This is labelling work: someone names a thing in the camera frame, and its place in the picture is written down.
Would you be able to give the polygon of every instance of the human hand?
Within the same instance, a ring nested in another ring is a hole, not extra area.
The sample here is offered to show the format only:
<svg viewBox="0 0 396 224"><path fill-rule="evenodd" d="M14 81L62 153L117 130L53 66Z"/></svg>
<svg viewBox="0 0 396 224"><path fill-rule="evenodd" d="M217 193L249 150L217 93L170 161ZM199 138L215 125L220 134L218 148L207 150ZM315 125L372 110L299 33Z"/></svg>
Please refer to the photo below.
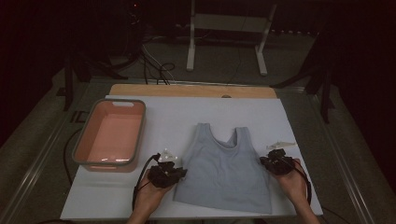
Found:
<svg viewBox="0 0 396 224"><path fill-rule="evenodd" d="M148 179L149 169L145 172L143 179L140 181L139 191L137 192L134 211L128 220L129 223L144 223L151 213L153 213L161 203L163 196L173 186L166 189L157 188L151 184Z"/></svg>
<svg viewBox="0 0 396 224"><path fill-rule="evenodd" d="M303 173L304 171L300 165L300 160L294 159L293 162L295 168ZM272 176L277 180L283 192L285 192L292 203L296 204L301 200L306 201L306 183L304 178L296 170L292 170L286 175Z"/></svg>

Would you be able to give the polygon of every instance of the gray carpet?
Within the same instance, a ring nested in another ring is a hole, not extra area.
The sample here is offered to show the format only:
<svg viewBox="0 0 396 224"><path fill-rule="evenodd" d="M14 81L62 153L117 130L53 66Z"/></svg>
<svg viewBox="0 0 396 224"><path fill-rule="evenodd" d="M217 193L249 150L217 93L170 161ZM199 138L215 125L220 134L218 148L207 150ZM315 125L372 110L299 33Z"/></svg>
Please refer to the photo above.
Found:
<svg viewBox="0 0 396 224"><path fill-rule="evenodd" d="M264 50L268 76L259 75L252 43L243 45L199 43L195 69L186 72L187 39L169 41L159 38L147 44L148 52L160 63L174 63L172 84L204 82L267 86L295 75L314 39L299 35L270 35ZM120 73L123 82L144 82L143 65L136 62ZM55 96L63 85L63 72L54 77L54 87L37 104L23 124L0 150L1 223L37 223L59 218L69 184L63 166L63 150L68 138L83 123L70 122L76 110L90 111L113 83L119 81L96 73L90 83L75 83L76 97L69 112L63 112L64 98ZM334 108L329 111L330 124L318 115L318 99L306 95L301 80L285 90L276 91L288 113L291 127L309 169L319 201L328 208L328 223L394 223L396 198L380 173L359 129L350 117L340 95L332 88ZM77 165L70 158L76 143L72 138L66 149L67 164L73 175ZM37 175L27 175L32 165ZM32 180L21 188L24 179ZM266 219L268 223L297 223L295 217ZM125 220L84 221L81 223L124 223Z"/></svg>

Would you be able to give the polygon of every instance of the dark background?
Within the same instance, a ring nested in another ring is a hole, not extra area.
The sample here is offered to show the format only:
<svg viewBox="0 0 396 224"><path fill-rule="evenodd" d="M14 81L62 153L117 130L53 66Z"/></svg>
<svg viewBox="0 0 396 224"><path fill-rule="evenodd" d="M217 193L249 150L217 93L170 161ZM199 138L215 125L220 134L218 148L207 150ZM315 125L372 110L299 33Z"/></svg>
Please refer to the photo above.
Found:
<svg viewBox="0 0 396 224"><path fill-rule="evenodd" d="M139 24L151 25L158 34L178 35L175 25L189 23L190 3L185 0L148 0L144 4L114 0L2 1L0 146L50 89L51 78L64 67L64 55L70 49L85 50L100 60L110 54L133 53L138 48L136 33L143 29L128 29L127 2L138 4L133 10L141 19ZM248 7L236 7L241 1L225 2L229 5L203 0L197 9L216 13L221 8L222 13L225 10L233 15L261 13L253 10L260 1L251 1ZM332 83L339 88L394 191L395 5L385 0L283 1L272 26L279 34L292 31L318 35L306 64L322 63L332 55ZM130 40L127 49L117 44L125 43L126 38Z"/></svg>

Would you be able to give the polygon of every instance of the gray tank top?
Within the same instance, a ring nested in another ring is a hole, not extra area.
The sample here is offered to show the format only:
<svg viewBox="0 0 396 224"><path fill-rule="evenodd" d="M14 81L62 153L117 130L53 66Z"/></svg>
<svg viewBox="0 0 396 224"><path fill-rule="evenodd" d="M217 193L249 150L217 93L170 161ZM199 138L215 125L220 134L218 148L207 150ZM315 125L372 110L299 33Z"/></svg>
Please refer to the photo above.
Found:
<svg viewBox="0 0 396 224"><path fill-rule="evenodd" d="M248 128L235 128L228 142L217 140L210 124L199 123L182 157L186 177L175 201L226 210L271 214L269 175L260 164Z"/></svg>

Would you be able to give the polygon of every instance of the pink tray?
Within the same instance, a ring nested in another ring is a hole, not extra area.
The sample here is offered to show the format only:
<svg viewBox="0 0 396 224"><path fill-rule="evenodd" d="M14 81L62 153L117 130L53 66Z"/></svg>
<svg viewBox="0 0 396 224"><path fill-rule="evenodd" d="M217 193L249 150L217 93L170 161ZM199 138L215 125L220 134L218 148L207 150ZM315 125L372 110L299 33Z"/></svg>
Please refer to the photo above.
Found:
<svg viewBox="0 0 396 224"><path fill-rule="evenodd" d="M137 165L146 105L139 100L100 100L73 153L91 171L132 172Z"/></svg>

